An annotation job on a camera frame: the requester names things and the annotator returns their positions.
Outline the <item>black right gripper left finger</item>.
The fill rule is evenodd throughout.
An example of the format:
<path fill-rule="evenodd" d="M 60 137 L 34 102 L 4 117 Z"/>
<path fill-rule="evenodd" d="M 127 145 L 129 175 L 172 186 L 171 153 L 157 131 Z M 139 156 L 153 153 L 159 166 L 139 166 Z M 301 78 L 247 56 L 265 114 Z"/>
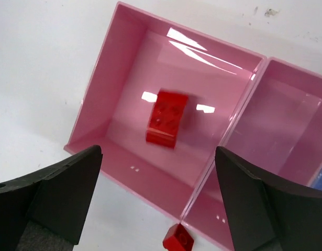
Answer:
<path fill-rule="evenodd" d="M 102 158 L 101 147 L 93 145 L 0 183 L 0 250 L 73 250 L 80 241 Z"/>

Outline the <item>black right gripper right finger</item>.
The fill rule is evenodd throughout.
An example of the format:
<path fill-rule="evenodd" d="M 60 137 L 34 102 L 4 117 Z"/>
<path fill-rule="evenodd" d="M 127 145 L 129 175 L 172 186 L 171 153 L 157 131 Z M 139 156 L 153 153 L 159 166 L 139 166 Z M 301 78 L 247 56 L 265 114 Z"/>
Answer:
<path fill-rule="evenodd" d="M 235 250 L 322 250 L 322 191 L 241 158 L 223 146 L 215 165 Z"/>

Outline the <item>small red lego brick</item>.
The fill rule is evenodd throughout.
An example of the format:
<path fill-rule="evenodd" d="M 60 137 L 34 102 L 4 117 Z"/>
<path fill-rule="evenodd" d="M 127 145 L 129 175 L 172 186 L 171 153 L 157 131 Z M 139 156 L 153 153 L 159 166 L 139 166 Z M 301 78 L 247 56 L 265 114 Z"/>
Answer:
<path fill-rule="evenodd" d="M 175 224 L 169 228 L 162 242 L 168 251 L 191 251 L 194 240 L 182 224 Z"/>

